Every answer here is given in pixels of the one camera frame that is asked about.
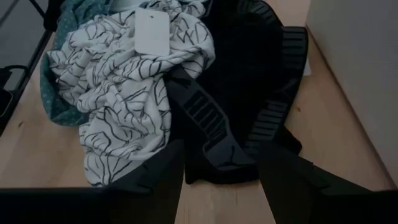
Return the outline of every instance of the black line pattern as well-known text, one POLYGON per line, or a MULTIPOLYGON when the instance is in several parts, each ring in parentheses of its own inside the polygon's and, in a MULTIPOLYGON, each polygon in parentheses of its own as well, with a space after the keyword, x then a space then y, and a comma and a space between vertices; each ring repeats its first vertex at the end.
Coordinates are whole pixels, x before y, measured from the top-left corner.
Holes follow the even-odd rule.
POLYGON ((134 10, 97 15, 69 33, 61 50, 48 52, 59 94, 90 114, 79 137, 94 186, 117 180, 167 145, 171 111, 162 75, 181 65, 196 78, 215 57, 211 35, 197 18, 202 4, 156 0, 146 7, 170 16, 175 32, 168 56, 134 50, 134 10))

